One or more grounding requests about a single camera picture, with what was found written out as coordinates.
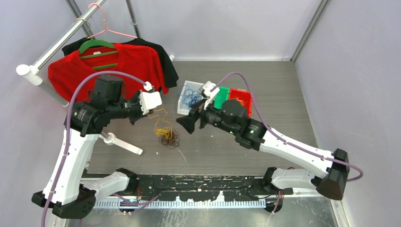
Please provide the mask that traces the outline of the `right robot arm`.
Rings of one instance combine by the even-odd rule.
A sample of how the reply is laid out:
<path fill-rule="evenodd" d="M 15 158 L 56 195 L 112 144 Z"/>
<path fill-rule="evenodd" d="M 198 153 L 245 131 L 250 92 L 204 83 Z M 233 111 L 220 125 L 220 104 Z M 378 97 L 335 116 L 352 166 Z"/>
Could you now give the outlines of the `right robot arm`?
<path fill-rule="evenodd" d="M 205 101 L 194 104 L 187 116 L 176 119 L 190 134 L 207 124 L 228 132 L 242 147 L 270 153 L 300 166 L 300 169 L 269 167 L 262 187 L 268 194 L 287 188 L 315 189 L 322 196 L 340 201 L 343 199 L 349 175 L 349 159 L 346 151 L 334 152 L 311 147 L 289 138 L 274 128 L 248 117 L 245 107 L 236 100 L 225 101 L 221 109 L 204 108 Z"/>

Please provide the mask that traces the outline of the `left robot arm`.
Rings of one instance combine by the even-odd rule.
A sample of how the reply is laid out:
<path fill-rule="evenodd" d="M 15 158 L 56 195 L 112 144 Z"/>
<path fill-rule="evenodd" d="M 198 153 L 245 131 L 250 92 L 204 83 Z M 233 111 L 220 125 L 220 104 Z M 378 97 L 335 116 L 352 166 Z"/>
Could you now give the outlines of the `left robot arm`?
<path fill-rule="evenodd" d="M 96 72 L 84 79 L 70 100 L 52 176 L 42 191 L 33 194 L 32 202 L 59 218 L 82 219 L 99 200 L 118 192 L 133 195 L 139 185 L 137 175 L 125 168 L 86 183 L 81 177 L 111 120 L 135 123 L 161 104 L 160 93 L 149 82 L 127 73 Z"/>

